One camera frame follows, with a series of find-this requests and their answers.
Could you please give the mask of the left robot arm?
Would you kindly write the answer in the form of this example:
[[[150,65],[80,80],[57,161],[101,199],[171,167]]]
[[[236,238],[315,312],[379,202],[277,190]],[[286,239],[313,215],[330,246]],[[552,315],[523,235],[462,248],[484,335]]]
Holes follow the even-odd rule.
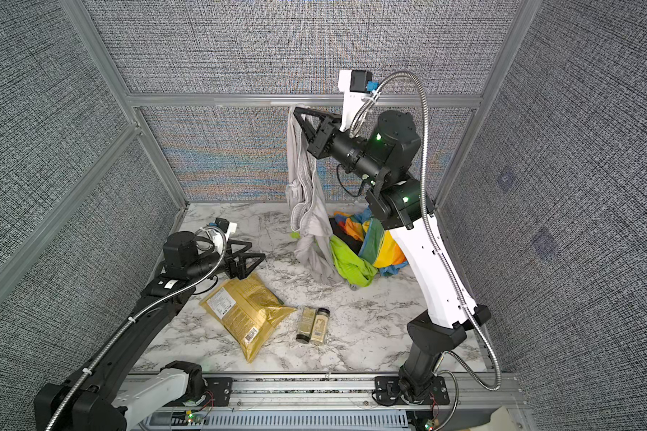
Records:
[[[156,335],[183,310],[199,283],[225,274],[247,278],[266,258],[251,242],[229,239],[220,226],[203,235],[172,233],[163,245],[161,271],[143,289],[131,315],[81,369],[62,384],[45,384],[34,397],[39,430],[131,430],[169,403],[205,395],[201,367],[167,365],[129,395],[120,395],[129,371]]]

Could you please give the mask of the grey cloth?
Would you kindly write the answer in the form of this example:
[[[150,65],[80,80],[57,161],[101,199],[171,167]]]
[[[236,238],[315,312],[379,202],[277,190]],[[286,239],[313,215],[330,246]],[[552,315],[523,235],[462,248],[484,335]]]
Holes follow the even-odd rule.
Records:
[[[317,173],[317,161],[307,152],[307,140],[289,110],[286,129],[289,182],[286,201],[290,210],[290,229],[302,235],[334,235],[325,208],[325,195]]]

